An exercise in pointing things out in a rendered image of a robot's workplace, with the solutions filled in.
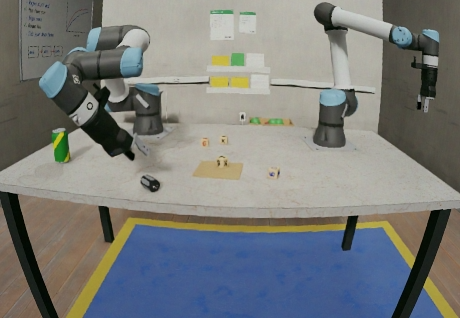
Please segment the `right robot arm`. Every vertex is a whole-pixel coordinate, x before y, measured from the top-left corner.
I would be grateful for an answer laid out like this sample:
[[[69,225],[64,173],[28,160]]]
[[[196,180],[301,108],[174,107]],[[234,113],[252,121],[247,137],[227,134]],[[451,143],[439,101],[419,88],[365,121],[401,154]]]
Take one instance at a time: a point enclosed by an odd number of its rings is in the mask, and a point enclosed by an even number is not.
[[[93,28],[88,35],[87,49],[74,48],[62,63],[54,63],[40,79],[40,88],[69,116],[88,95],[81,83],[104,80],[111,91],[105,105],[108,112],[135,111],[133,134],[138,136],[163,133],[159,116],[159,87],[155,84],[143,85],[145,83],[129,87],[124,82],[124,78],[142,74],[143,53],[150,44],[150,36],[144,30],[135,25]]]

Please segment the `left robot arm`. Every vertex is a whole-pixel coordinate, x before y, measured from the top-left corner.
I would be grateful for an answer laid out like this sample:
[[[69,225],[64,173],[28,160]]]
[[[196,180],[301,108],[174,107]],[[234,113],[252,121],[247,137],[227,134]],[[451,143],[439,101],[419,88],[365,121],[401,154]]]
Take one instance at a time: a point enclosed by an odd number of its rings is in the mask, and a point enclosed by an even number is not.
[[[435,57],[439,54],[439,33],[423,30],[422,34],[411,34],[406,28],[345,11],[327,2],[315,7],[314,17],[324,25],[329,37],[334,86],[320,93],[319,122],[313,142],[323,147],[341,148],[346,144],[344,117],[353,115],[359,105],[351,85],[347,28],[396,44],[399,49],[422,51],[422,55]]]

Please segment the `green and yellow drink can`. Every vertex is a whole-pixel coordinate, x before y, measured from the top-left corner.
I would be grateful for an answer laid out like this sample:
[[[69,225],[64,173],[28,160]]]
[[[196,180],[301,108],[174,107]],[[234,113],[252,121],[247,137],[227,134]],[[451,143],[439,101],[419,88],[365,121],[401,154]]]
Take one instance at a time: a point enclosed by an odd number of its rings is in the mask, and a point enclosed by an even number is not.
[[[68,163],[70,158],[68,133],[65,128],[55,129],[52,134],[55,162],[58,164]]]

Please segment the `tan flat mat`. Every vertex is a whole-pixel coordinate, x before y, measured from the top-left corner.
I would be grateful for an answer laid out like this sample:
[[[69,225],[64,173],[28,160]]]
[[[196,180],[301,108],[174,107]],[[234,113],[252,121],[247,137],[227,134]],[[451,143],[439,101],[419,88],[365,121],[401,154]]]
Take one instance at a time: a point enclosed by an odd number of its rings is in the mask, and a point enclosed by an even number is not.
[[[216,167],[216,161],[201,161],[192,177],[239,180],[244,163],[228,162],[228,167]]]

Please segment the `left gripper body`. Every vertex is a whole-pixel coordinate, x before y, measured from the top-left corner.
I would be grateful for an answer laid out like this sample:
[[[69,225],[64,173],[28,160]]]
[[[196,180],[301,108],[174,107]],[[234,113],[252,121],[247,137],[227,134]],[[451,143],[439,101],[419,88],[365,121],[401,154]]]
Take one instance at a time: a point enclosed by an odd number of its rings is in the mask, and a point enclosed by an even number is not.
[[[416,57],[414,57],[414,62],[411,62],[411,67],[421,69],[422,85],[420,89],[420,95],[435,98],[435,86],[437,82],[438,73],[438,68],[436,67],[438,66],[438,57],[422,55],[422,63],[415,62]]]

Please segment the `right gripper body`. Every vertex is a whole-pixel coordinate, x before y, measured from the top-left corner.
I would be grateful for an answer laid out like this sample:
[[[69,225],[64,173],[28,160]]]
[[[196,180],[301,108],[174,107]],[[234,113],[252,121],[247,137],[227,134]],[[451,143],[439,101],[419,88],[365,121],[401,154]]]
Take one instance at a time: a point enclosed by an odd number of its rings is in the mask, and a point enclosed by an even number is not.
[[[130,150],[133,137],[122,129],[116,120],[104,109],[110,90],[93,84],[97,92],[88,96],[83,104],[69,117],[111,157]],[[99,102],[99,104],[98,104]]]

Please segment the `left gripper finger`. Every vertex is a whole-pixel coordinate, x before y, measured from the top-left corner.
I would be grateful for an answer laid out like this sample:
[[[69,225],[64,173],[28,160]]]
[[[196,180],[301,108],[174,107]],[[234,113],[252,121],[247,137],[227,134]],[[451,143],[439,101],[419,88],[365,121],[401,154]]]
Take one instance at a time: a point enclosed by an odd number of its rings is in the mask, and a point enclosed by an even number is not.
[[[432,97],[425,97],[423,112],[427,112],[427,113],[428,113],[429,99],[434,100],[434,98],[432,98]]]
[[[426,97],[426,96],[417,94],[417,106],[416,106],[417,110],[421,110],[421,99],[422,99],[422,97]]]

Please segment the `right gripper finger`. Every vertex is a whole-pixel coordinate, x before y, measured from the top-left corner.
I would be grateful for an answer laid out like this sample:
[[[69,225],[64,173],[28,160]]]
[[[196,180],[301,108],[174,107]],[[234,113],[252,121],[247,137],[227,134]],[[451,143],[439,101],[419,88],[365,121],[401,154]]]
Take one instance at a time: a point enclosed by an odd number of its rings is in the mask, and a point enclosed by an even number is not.
[[[128,152],[123,153],[131,162],[134,160],[135,154],[129,150]]]
[[[133,142],[132,142],[130,150],[132,150],[134,148],[134,145],[136,145],[139,150],[141,150],[146,156],[148,156],[150,152],[150,148],[138,137],[137,133],[134,133],[132,137],[133,137]]]

